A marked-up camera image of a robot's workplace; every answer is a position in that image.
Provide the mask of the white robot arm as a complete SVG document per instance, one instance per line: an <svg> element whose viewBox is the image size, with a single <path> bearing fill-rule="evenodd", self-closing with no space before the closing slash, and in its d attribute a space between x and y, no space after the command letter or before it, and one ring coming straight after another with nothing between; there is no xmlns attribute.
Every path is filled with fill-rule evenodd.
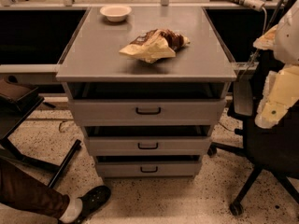
<svg viewBox="0 0 299 224"><path fill-rule="evenodd" d="M299 0L253 46L271 49L275 59L284 64L278 72L270 71L267 75L255 117L258 127L270 129L299 100Z"/></svg>

